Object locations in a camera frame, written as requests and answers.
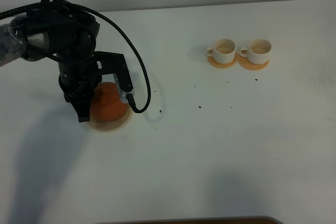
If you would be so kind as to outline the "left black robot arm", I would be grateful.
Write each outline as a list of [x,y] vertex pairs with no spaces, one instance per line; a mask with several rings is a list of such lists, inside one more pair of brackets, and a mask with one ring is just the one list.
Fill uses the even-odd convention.
[[10,17],[11,22],[1,25],[1,66],[19,58],[55,61],[66,102],[74,108],[79,122],[88,122],[94,89],[101,81],[94,56],[100,26],[96,19],[64,0],[1,13],[1,19]]

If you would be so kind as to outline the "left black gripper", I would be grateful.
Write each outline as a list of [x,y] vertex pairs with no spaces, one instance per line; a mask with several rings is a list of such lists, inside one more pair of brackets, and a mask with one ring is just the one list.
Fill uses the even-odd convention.
[[90,106],[94,90],[102,81],[97,57],[92,55],[77,65],[59,63],[58,67],[59,85],[66,101],[71,103],[80,123],[90,121]]

